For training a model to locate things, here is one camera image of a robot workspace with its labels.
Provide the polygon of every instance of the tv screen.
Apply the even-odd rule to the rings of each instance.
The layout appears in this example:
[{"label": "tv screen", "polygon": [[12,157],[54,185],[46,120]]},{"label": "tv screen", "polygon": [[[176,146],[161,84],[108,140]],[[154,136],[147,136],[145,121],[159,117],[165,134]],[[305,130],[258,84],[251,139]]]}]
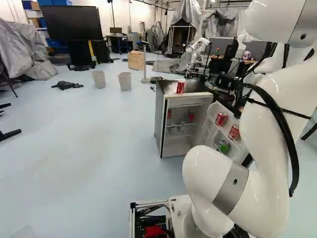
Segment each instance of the tv screen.
[{"label": "tv screen", "polygon": [[95,6],[43,6],[50,38],[55,40],[102,40],[99,11]]}]

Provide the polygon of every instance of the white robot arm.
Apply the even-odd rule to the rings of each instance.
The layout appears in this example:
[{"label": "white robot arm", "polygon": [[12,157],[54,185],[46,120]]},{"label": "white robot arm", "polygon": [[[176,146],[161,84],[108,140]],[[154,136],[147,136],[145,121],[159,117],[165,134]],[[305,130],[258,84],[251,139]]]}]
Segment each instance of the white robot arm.
[{"label": "white robot arm", "polygon": [[192,53],[191,64],[196,61],[197,55],[201,55],[203,51],[205,51],[206,46],[210,43],[209,40],[205,38],[200,38],[196,41],[191,47],[186,49],[187,53]]},{"label": "white robot arm", "polygon": [[[305,48],[317,38],[315,0],[254,0],[247,15],[248,32],[264,41]],[[261,78],[257,86],[279,107],[311,116],[317,107],[317,57],[305,62],[298,57],[291,62],[291,66]],[[250,98],[265,103],[256,92]],[[308,119],[284,116],[296,141]],[[240,134],[256,171],[206,146],[187,153],[183,178],[193,202],[193,220],[212,238],[225,235],[234,223],[258,238],[278,237],[288,220],[290,199],[289,155],[283,134],[270,109],[251,103],[242,112]]]}]

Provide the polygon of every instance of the floor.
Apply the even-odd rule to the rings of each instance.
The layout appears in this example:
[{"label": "floor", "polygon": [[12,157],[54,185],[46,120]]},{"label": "floor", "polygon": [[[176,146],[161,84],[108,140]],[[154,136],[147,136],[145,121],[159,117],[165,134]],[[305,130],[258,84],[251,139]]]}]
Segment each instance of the floor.
[{"label": "floor", "polygon": [[[148,54],[147,60],[157,59]],[[147,66],[148,76],[158,76],[151,69]],[[54,78],[18,88],[18,99],[11,92],[0,97],[0,104],[12,103],[0,129],[22,129],[0,144],[1,238],[26,225],[36,238],[126,238],[130,202],[186,194],[183,158],[159,158],[155,93],[140,82],[143,72],[120,60],[96,70],[106,74],[105,89],[94,87],[91,70],[59,66]],[[131,92],[120,91],[117,76],[123,71],[132,72]],[[59,80],[85,87],[51,88]],[[316,149],[302,141],[297,147],[300,186],[283,238],[316,234]]]}]

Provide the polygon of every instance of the red component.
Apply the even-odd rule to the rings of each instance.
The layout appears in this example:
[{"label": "red component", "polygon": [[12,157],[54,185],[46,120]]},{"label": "red component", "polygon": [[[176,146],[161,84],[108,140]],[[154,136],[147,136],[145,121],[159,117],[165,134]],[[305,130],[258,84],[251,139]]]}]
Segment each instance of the red component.
[{"label": "red component", "polygon": [[166,232],[163,231],[162,227],[160,226],[145,227],[145,235],[143,238],[156,237],[158,235],[164,234],[166,234]]},{"label": "red component", "polygon": [[194,118],[195,118],[195,114],[193,112],[189,112],[189,118],[188,118],[189,123],[192,123],[194,121]]},{"label": "red component", "polygon": [[226,113],[218,113],[217,118],[216,118],[216,123],[220,126],[225,125],[226,121],[227,121],[227,114]]},{"label": "red component", "polygon": [[170,119],[170,117],[172,116],[172,112],[170,109],[168,109],[167,111],[167,119]]},{"label": "red component", "polygon": [[230,129],[229,132],[229,138],[230,139],[238,139],[240,136],[240,131],[239,131],[239,126],[238,125],[233,125],[232,128]]},{"label": "red component", "polygon": [[179,80],[177,82],[176,93],[184,93],[184,91],[185,91],[185,81],[184,80]]}]

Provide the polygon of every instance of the blue bin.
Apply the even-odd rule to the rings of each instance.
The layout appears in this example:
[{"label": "blue bin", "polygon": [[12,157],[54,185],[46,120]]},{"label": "blue bin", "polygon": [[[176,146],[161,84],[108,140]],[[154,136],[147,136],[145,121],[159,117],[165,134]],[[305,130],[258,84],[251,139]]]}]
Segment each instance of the blue bin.
[{"label": "blue bin", "polygon": [[55,6],[72,6],[73,3],[70,0],[52,0]]},{"label": "blue bin", "polygon": [[40,27],[46,28],[46,22],[45,22],[44,18],[40,17],[39,22],[40,22]]},{"label": "blue bin", "polygon": [[40,6],[53,6],[53,0],[38,0]]},{"label": "blue bin", "polygon": [[32,9],[31,1],[29,1],[29,0],[23,0],[22,5],[23,5],[23,9],[25,9],[25,10]]},{"label": "blue bin", "polygon": [[46,38],[46,41],[49,45],[49,47],[60,47],[60,42],[59,41],[56,41],[56,40],[53,40],[51,38]]}]

